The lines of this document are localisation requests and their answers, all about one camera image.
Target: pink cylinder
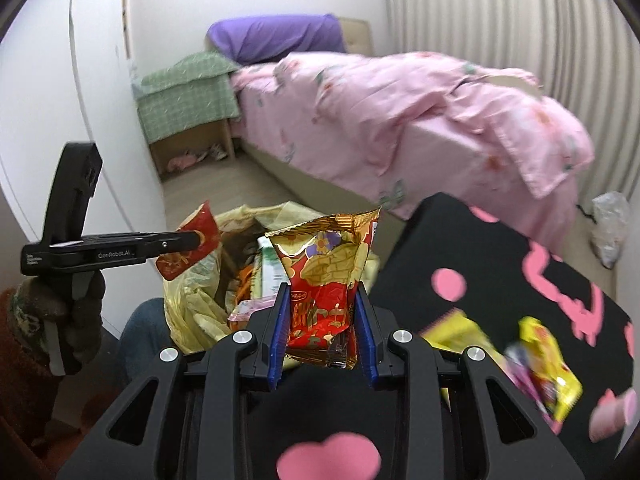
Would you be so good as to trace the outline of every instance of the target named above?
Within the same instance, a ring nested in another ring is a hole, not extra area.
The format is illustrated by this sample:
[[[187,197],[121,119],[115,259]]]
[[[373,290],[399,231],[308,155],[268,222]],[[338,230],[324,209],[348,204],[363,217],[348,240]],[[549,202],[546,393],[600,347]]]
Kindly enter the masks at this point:
[[[596,406],[589,420],[589,438],[599,442],[629,424],[636,414],[638,396],[633,388],[629,388],[615,400]]]

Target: green plaid tablecloth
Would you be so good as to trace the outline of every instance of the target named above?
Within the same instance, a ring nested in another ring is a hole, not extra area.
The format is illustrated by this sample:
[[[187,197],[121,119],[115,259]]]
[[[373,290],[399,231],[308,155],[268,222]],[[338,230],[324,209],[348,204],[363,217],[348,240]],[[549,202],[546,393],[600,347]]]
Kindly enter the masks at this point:
[[[238,68],[217,52],[199,52],[134,84],[147,142],[198,124],[238,117],[240,110],[228,76]]]

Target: purple pillow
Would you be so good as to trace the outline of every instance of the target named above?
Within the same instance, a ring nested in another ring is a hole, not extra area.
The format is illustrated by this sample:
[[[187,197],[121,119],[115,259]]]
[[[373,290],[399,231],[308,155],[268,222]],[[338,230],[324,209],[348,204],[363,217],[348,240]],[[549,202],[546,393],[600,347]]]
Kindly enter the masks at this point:
[[[279,61],[290,52],[345,52],[332,14],[279,14],[216,22],[207,36],[221,54],[242,65]]]

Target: blue gripper pad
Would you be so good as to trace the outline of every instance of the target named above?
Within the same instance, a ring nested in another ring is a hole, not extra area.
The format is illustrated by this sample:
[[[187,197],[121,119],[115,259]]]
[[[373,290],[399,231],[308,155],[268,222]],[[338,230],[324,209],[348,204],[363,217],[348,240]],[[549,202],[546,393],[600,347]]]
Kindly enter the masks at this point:
[[[365,310],[364,302],[360,295],[360,290],[356,294],[353,309],[353,325],[358,341],[358,360],[362,366],[369,386],[373,387],[378,382],[378,368],[376,366],[376,345],[373,333],[369,325],[369,319]]]
[[[289,340],[289,329],[291,326],[291,301],[290,301],[291,289],[287,286],[284,294],[282,295],[282,301],[280,304],[273,305],[278,309],[278,319],[276,320],[276,327],[273,331],[273,338],[271,338],[271,345],[269,346],[269,371],[267,372],[267,383],[271,391],[276,389],[280,378],[282,377],[282,361],[287,349],[287,341]]]

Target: gloved hand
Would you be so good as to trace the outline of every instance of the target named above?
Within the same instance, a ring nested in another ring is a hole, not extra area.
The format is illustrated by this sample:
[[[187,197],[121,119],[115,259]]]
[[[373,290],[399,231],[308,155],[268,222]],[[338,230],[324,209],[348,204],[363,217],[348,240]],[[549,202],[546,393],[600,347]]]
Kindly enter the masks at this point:
[[[87,294],[71,307],[40,278],[22,282],[12,296],[8,322],[15,337],[36,361],[49,365],[49,353],[43,321],[58,324],[60,335],[74,350],[74,357],[86,364],[100,349],[104,278],[95,272]]]

